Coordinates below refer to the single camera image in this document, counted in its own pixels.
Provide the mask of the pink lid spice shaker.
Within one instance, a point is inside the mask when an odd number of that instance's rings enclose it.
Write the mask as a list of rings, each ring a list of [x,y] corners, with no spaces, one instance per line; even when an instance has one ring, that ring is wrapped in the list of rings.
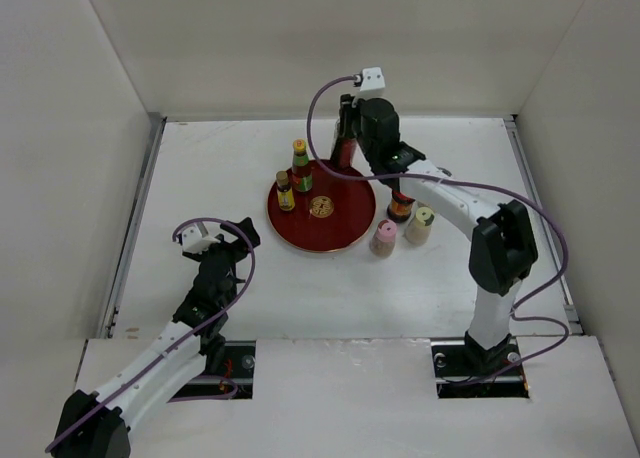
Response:
[[[382,220],[370,240],[370,251],[378,258],[390,257],[395,248],[396,235],[396,223],[389,219]]]

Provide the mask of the green label chili sauce bottle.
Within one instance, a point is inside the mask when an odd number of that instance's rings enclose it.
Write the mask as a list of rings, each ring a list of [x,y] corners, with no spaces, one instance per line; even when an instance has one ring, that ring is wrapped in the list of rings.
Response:
[[[307,153],[306,142],[302,139],[295,140],[293,146],[293,158],[291,176],[293,186],[300,193],[309,192],[313,186],[312,169]]]

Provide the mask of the yellow label small bottle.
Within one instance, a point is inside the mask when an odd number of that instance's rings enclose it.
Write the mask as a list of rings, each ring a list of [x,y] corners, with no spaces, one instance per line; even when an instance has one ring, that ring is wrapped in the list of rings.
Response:
[[[289,181],[289,175],[284,170],[276,173],[276,192],[280,209],[285,212],[292,211],[295,208],[293,188]]]

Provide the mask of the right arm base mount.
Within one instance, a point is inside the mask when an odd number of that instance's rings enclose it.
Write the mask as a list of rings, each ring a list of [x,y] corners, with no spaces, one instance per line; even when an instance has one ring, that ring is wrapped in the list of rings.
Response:
[[[484,362],[473,357],[463,340],[432,341],[431,354],[440,399],[529,398],[522,365],[490,378],[520,360],[514,338],[495,357]]]

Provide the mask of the tall dark vinegar bottle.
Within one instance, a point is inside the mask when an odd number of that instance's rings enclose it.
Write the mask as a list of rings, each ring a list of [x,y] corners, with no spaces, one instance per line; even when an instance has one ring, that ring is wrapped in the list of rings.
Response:
[[[342,119],[338,119],[334,130],[330,163],[337,170],[345,170],[352,166],[355,152],[358,148],[353,130]]]

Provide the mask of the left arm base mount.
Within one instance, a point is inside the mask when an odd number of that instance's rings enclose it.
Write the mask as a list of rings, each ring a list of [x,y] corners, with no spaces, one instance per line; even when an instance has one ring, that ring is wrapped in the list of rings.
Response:
[[[205,368],[185,384],[172,401],[251,399],[256,367],[255,341],[227,341],[221,334],[200,348]]]

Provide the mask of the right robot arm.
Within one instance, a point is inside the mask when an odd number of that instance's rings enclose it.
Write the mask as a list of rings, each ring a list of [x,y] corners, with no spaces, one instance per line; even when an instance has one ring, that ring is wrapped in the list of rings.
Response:
[[[538,259],[525,205],[474,195],[400,138],[400,120],[383,98],[340,98],[338,134],[356,140],[377,180],[427,204],[470,241],[468,269],[477,285],[474,315],[464,336],[464,362],[483,374],[505,359],[510,313],[522,281]]]

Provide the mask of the green lid spice shaker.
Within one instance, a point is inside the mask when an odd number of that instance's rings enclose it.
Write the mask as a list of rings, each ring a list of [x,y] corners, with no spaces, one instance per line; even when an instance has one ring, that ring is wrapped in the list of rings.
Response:
[[[434,211],[427,206],[416,209],[413,218],[405,230],[405,238],[412,245],[423,245],[427,242],[431,227],[435,220]]]

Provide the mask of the red lid sauce jar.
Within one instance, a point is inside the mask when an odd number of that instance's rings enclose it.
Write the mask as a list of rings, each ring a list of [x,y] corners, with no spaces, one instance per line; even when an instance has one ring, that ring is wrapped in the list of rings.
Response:
[[[386,210],[388,218],[395,223],[406,222],[411,217],[414,203],[414,199],[393,190]]]

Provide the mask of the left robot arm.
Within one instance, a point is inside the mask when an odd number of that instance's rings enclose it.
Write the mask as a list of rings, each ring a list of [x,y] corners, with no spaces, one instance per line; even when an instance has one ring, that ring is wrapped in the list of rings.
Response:
[[[194,218],[174,230],[183,257],[199,265],[190,290],[160,335],[126,368],[94,391],[77,389],[67,398],[46,453],[128,457],[134,432],[146,419],[191,379],[221,371],[221,329],[251,282],[238,277],[237,265],[254,259],[260,237],[250,218],[219,221],[216,236],[206,228],[211,221]]]

